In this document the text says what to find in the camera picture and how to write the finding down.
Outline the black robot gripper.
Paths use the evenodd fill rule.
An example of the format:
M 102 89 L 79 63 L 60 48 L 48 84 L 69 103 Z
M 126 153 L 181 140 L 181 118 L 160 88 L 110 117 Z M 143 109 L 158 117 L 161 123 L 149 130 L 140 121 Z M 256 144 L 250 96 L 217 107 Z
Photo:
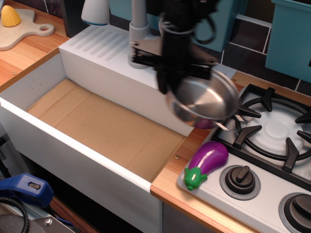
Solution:
M 194 28 L 181 30 L 167 21 L 159 27 L 161 37 L 130 43 L 133 62 L 155 69 L 159 91 L 166 95 L 170 81 L 171 92 L 175 93 L 187 76 L 209 80 L 215 58 L 192 42 Z

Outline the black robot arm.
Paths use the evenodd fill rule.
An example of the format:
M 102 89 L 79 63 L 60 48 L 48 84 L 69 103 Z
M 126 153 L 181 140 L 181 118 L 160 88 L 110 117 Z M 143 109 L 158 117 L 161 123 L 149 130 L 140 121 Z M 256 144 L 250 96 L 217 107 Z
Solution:
M 187 76 L 209 79 L 216 59 L 198 45 L 208 44 L 216 37 L 210 14 L 216 11 L 217 3 L 216 0 L 166 0 L 159 23 L 161 37 L 130 43 L 132 61 L 155 69 L 162 94 L 176 90 Z M 203 19 L 210 25 L 212 35 L 193 43 L 196 25 Z

